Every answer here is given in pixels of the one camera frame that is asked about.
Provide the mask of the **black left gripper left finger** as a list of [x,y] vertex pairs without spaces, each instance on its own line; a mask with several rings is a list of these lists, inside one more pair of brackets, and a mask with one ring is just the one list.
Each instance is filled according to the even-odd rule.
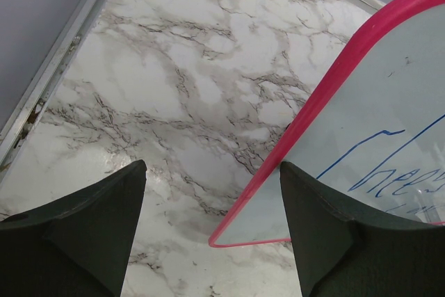
[[146,165],[1,221],[2,296],[119,296],[142,208]]

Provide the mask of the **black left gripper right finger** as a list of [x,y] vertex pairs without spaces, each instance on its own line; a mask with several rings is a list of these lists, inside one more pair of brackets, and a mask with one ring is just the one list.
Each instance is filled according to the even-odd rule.
[[370,207],[290,162],[280,185],[303,296],[444,295],[444,227]]

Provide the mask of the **pink framed whiteboard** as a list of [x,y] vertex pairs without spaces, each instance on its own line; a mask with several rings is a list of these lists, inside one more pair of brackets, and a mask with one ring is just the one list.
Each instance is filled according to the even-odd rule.
[[380,211],[444,223],[444,0],[393,0],[357,30],[211,247],[290,240],[284,161]]

